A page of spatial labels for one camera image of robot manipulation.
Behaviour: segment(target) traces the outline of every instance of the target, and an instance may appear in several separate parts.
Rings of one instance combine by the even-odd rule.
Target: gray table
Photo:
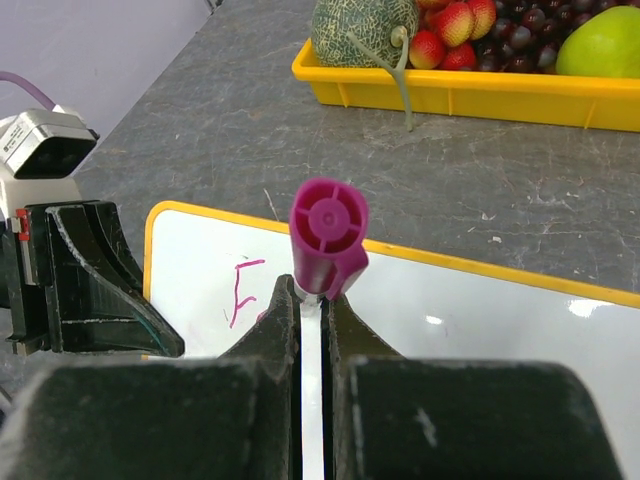
[[[364,192],[376,240],[638,291],[640,135],[435,115],[408,133],[402,112],[322,106],[291,73],[312,9],[225,2],[83,166],[139,260],[159,201],[286,221],[328,175]],[[12,391],[60,361],[2,358]]]

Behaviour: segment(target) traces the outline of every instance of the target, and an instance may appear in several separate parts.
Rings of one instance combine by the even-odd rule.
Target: bunch of grapes
[[[616,5],[640,0],[495,0],[497,19],[474,42],[484,72],[553,73],[558,51],[575,29]]]

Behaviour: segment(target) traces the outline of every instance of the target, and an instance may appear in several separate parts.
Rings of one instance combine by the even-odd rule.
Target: pink marker cap
[[[369,265],[362,246],[369,207],[357,189],[330,178],[306,181],[289,215],[294,278],[329,300],[345,293]]]

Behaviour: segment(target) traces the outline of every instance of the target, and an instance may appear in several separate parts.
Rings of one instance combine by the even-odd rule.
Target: yellow whiteboard frame
[[[148,300],[151,296],[151,254],[153,247],[153,226],[160,215],[166,211],[175,211],[196,215],[205,218],[222,220],[225,222],[235,223],[237,225],[245,225],[247,227],[260,228],[276,233],[289,234],[289,226],[286,223],[267,220],[265,218],[252,217],[239,213],[217,210],[209,207],[192,205],[189,203],[176,202],[173,200],[158,203],[151,209],[147,217],[145,225],[144,240],[144,275],[143,275],[143,293]],[[478,262],[475,260],[467,260],[465,258],[443,255],[440,253],[418,250],[415,248],[402,247],[389,243],[377,242],[375,240],[365,240],[364,247],[368,252],[378,253],[381,255],[392,256],[404,260],[426,263],[436,267],[458,270],[470,274],[481,275],[484,277],[505,280],[507,282],[528,285],[530,287],[543,288],[569,295],[575,295],[602,302],[615,303],[617,305],[640,308],[640,295],[627,292],[624,290],[616,290],[613,288],[601,287],[590,283],[579,282],[576,280],[568,280],[564,278],[553,277],[540,273],[532,273],[524,270],[517,270],[510,267],[502,267],[489,263]]]

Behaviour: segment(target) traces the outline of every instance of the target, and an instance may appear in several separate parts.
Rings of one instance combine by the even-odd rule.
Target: whiteboard
[[[293,269],[288,227],[163,202],[145,242],[145,295],[184,338],[185,358],[238,341]],[[640,478],[640,296],[365,241],[354,311],[409,358],[558,362],[594,397],[621,468]]]

